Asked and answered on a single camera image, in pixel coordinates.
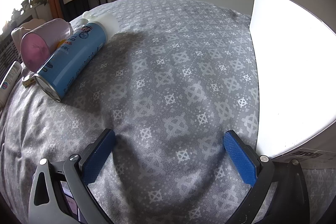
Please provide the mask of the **white storage box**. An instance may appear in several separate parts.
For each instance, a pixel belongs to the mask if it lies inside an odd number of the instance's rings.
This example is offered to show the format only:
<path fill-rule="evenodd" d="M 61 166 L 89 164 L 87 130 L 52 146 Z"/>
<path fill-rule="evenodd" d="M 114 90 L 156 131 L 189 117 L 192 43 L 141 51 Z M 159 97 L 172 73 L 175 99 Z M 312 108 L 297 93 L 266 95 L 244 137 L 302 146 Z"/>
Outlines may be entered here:
<path fill-rule="evenodd" d="M 249 30 L 259 83 L 258 152 L 335 151 L 335 32 L 291 0 L 254 0 Z"/>

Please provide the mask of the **blue aerosol spray can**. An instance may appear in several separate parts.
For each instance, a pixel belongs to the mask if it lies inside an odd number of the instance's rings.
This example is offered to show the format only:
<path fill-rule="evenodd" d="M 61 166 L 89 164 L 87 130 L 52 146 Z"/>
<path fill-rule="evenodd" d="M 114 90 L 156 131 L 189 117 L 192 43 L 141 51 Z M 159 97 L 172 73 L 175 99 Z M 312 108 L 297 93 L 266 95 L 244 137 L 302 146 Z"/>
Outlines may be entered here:
<path fill-rule="evenodd" d="M 113 14 L 85 14 L 79 28 L 35 73 L 36 83 L 53 100 L 61 101 L 81 71 L 118 30 Z"/>

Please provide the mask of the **pink lidded cup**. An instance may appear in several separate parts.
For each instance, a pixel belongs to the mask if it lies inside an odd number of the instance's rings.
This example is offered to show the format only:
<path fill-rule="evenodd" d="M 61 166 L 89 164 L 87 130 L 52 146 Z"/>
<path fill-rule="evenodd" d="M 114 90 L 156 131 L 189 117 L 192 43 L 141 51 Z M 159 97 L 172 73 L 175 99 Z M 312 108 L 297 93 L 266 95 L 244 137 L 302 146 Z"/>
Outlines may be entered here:
<path fill-rule="evenodd" d="M 21 39 L 21 57 L 24 65 L 36 73 L 55 52 L 58 44 L 73 34 L 72 26 L 62 18 L 34 28 Z"/>

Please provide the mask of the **white tube bottle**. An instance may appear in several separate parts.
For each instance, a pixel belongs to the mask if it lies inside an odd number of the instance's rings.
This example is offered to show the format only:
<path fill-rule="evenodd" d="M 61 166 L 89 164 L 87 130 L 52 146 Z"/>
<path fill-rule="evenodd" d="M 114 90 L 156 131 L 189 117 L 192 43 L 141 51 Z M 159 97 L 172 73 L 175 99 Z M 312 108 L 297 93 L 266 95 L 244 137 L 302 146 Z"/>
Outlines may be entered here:
<path fill-rule="evenodd" d="M 19 75 L 21 74 L 22 66 L 18 61 L 14 61 L 7 71 L 3 81 L 1 82 L 0 102 L 1 108 L 6 104 L 10 92 L 12 91 Z"/>

